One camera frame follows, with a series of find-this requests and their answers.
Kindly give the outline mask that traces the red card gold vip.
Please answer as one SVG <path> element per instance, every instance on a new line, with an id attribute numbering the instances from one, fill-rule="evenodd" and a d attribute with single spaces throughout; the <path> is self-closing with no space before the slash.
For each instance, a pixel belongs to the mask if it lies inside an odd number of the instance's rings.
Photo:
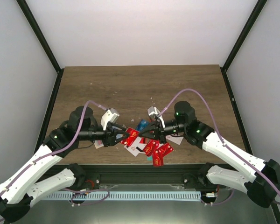
<path id="1" fill-rule="evenodd" d="M 129 133 L 129 137 L 122 140 L 120 143 L 130 147 L 135 142 L 140 132 L 130 127 L 127 128 L 126 132 Z"/>

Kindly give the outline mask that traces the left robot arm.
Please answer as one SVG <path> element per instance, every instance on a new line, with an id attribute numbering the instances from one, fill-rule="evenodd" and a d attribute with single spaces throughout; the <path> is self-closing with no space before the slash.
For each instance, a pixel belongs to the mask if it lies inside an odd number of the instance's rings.
<path id="1" fill-rule="evenodd" d="M 114 109 L 105 110 L 99 125 L 93 110 L 79 106 L 69 119 L 53 130 L 36 153 L 12 177 L 0 184 L 0 215 L 10 222 L 24 217 L 38 201 L 51 193 L 69 188 L 79 189 L 86 183 L 86 172 L 70 164 L 50 178 L 40 178 L 70 152 L 79 147 L 80 141 L 101 141 L 105 147 L 114 146 L 130 134 L 115 122 L 119 114 Z"/>

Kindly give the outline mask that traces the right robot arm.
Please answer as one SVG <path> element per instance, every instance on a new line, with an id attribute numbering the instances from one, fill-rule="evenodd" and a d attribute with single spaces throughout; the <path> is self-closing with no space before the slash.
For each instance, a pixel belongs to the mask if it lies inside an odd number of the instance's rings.
<path id="1" fill-rule="evenodd" d="M 234 169 L 224 169 L 206 163 L 198 176 L 199 185 L 209 188 L 212 184 L 224 185 L 241 191 L 257 205 L 268 208 L 280 191 L 280 165 L 273 159 L 265 161 L 226 141 L 212 127 L 196 118 L 195 109 L 187 101 L 174 106 L 174 119 L 164 121 L 156 107 L 148 109 L 154 122 L 140 131 L 139 136 L 166 143 L 166 137 L 182 133 L 185 140 L 222 159 Z"/>

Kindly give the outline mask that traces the beige leather card holder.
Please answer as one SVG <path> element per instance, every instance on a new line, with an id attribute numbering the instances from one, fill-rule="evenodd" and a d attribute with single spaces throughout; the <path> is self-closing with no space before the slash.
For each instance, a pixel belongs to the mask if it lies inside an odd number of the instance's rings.
<path id="1" fill-rule="evenodd" d="M 104 147 L 104 144 L 103 144 L 103 142 L 101 140 L 96 140 L 94 142 L 94 146 L 95 146 L 96 149 L 99 149 L 101 147 Z"/>

